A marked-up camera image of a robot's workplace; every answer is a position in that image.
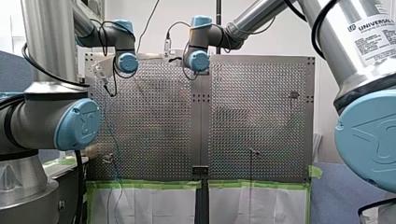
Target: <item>green tape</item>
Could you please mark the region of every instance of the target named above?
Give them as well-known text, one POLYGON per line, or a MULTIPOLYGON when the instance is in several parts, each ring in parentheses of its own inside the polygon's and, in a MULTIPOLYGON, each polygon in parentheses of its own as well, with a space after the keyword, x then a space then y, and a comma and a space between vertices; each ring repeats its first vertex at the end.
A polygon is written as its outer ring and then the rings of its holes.
POLYGON ((101 180, 88 181, 89 189, 199 189, 200 181, 175 181, 175 182, 158 182, 146 180, 101 180))
POLYGON ((92 224, 92 198, 93 198, 93 189, 87 188, 87 223, 92 224))
POLYGON ((309 166, 309 176, 321 179, 322 175, 323 171, 320 168, 313 165, 309 166))
POLYGON ((306 193, 306 213, 305 213, 305 223, 309 224, 311 222, 311 191, 312 187, 309 185, 306 193))
POLYGON ((260 189, 291 189, 304 190, 309 188, 309 184, 285 184, 267 181, 249 180, 209 180, 211 189, 238 189, 242 187, 253 187, 260 189))

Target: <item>gray partition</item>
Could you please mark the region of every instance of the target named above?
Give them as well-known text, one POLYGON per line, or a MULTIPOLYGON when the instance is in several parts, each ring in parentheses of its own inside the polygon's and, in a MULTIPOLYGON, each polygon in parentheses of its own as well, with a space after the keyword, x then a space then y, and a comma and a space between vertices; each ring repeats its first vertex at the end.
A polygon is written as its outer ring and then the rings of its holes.
MULTIPOLYGON (((87 54, 86 73, 102 59, 87 54)), ((307 182, 314 68, 306 57, 214 55, 209 73, 188 81, 161 58, 140 60, 135 77, 118 78, 114 98, 95 80, 105 116, 88 177, 114 178, 104 163, 114 153, 122 178, 307 182)))
MULTIPOLYGON (((23 92, 32 83, 31 66, 22 57, 0 51, 0 92, 23 92)), ((39 150, 42 162, 59 158, 58 150, 39 150)))

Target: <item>metal bracket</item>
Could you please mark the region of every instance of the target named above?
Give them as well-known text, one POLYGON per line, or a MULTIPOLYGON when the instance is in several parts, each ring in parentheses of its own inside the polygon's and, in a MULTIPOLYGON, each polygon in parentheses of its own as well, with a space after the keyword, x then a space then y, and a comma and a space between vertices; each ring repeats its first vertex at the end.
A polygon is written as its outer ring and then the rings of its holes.
POLYGON ((192 174, 193 175, 209 175, 209 167, 208 166, 193 166, 192 174))

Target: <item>blue joint cap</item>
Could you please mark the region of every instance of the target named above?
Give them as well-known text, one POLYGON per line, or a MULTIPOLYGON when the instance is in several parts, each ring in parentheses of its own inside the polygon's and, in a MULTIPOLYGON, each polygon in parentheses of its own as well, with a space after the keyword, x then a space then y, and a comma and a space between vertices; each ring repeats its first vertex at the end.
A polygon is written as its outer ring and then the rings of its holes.
POLYGON ((125 29, 123 27, 125 27, 126 29, 128 29, 129 32, 131 32, 132 34, 134 33, 134 27, 132 26, 132 23, 130 21, 127 20, 115 20, 114 21, 116 24, 119 24, 120 26, 113 24, 113 27, 122 31, 125 31, 125 29))
POLYGON ((100 124, 99 105, 89 99, 81 99, 62 115, 55 131, 54 145, 61 151, 82 150, 96 137, 100 124))
POLYGON ((194 16, 191 21, 191 29, 198 29, 212 25, 212 18, 207 16, 194 16))
POLYGON ((335 144, 355 174, 396 192, 396 90, 373 92, 348 105, 335 128, 335 144))
POLYGON ((123 73, 134 73, 137 71, 139 63, 137 58, 132 53, 123 53, 118 59, 118 66, 123 73))
POLYGON ((190 55, 189 68, 194 72, 205 71, 209 64, 209 55, 203 50, 197 50, 190 55))

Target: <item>gray fabric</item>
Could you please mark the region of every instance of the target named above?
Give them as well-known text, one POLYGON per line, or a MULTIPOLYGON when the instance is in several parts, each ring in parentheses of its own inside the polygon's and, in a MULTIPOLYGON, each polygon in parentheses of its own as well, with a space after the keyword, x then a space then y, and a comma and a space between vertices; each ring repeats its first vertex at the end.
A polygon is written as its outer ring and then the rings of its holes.
POLYGON ((356 176, 344 164, 316 163, 323 171, 312 183, 311 224, 360 224, 358 209, 389 193, 356 176))
MULTIPOLYGON (((31 66, 22 57, 0 51, 0 92, 24 91, 32 83, 31 66)), ((57 150, 40 150, 40 160, 55 160, 57 150)))

